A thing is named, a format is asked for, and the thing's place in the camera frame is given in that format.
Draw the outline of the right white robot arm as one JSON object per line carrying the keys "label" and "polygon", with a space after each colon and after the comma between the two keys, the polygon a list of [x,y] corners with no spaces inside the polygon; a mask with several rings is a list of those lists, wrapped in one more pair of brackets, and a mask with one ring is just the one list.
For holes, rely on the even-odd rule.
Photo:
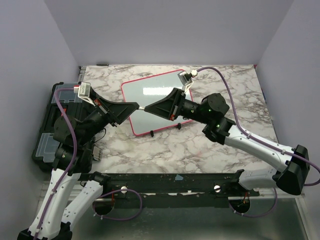
{"label": "right white robot arm", "polygon": [[268,168],[242,170],[230,183],[230,191],[241,196],[256,188],[279,188],[298,196],[302,193],[310,165],[305,147],[295,148],[269,141],[241,128],[225,114],[230,109],[223,96],[213,93],[201,103],[188,100],[181,89],[174,88],[165,98],[145,107],[145,112],[173,121],[177,117],[205,125],[202,132],[212,142],[242,150],[269,164]]}

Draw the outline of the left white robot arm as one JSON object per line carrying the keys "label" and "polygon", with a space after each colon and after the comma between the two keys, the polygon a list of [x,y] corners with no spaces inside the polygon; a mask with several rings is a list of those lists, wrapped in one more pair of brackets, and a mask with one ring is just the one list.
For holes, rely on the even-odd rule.
{"label": "left white robot arm", "polygon": [[[78,98],[93,106],[83,120],[68,116],[62,107],[59,93],[73,91]],[[18,234],[19,240],[70,240],[77,222],[98,198],[111,191],[110,177],[95,172],[85,187],[69,202],[70,194],[81,174],[91,170],[91,151],[95,136],[107,125],[123,123],[139,109],[136,102],[112,102],[98,95],[87,82],[54,91],[53,97],[61,112],[54,123],[53,139],[59,143],[55,152],[49,186],[32,224]]]}

